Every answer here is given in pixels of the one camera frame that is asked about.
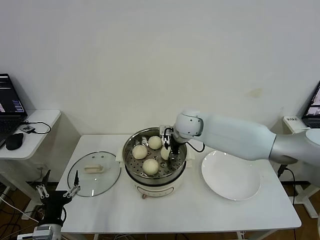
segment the steamed bun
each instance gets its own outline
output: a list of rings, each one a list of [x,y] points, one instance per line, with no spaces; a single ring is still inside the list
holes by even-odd
[[[159,171],[159,163],[153,158],[147,159],[144,161],[142,169],[148,176],[155,175]]]
[[[166,149],[166,148],[163,146],[163,147],[161,148],[161,151],[160,151],[161,158],[164,159],[164,160],[168,160],[169,154],[170,154],[170,150],[171,150],[171,147],[168,147],[168,149]]]
[[[148,154],[148,150],[143,145],[137,145],[132,149],[132,155],[135,159],[144,159]]]
[[[158,136],[152,136],[149,138],[148,140],[148,145],[150,148],[152,148],[153,150],[157,150],[159,148],[161,148],[162,146],[162,140],[160,137]]]

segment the white table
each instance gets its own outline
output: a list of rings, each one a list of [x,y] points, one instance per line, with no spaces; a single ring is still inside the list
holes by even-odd
[[[27,113],[28,117],[26,120],[29,122],[44,122],[50,127],[53,127],[60,116],[59,110],[30,110],[27,111]],[[30,126],[33,126],[39,133],[44,133],[49,130],[46,125],[40,123],[30,124]],[[16,133],[23,133],[23,131],[18,129]],[[0,181],[7,186],[4,193],[8,192],[10,187],[17,187],[26,194],[31,201],[25,212],[32,211],[36,205],[41,205],[42,203],[40,202],[38,193],[24,181],[21,173],[17,172],[11,165],[11,161],[31,158],[46,136],[46,134],[24,133],[23,143],[20,148],[11,151],[7,150],[5,145],[0,148]]]
[[[58,190],[67,190],[67,176],[84,155],[107,151],[117,154],[129,135],[84,135],[80,138],[61,177]],[[261,175],[261,189],[253,198],[231,201],[214,193],[201,176],[201,161],[212,149],[195,155],[184,181],[175,193],[142,199],[125,169],[115,185],[95,197],[75,196],[65,206],[63,233],[205,233],[261,231],[250,239],[262,239],[279,229],[301,226],[275,171],[267,160],[252,162]]]

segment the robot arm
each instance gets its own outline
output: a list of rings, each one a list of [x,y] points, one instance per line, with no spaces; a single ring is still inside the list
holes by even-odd
[[[320,167],[320,129],[279,135],[258,123],[185,110],[177,116],[172,136],[172,152],[195,139],[246,160],[270,159],[279,164],[300,160]]]

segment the computer mouse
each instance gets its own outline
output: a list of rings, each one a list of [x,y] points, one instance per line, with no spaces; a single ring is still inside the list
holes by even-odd
[[[21,147],[24,139],[23,133],[16,133],[8,136],[5,140],[5,147],[8,150],[16,150]]]

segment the white plate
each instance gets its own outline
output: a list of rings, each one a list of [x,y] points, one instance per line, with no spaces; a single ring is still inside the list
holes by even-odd
[[[203,159],[201,172],[214,192],[230,200],[249,199],[261,186],[260,174],[250,161],[221,151],[210,152]]]

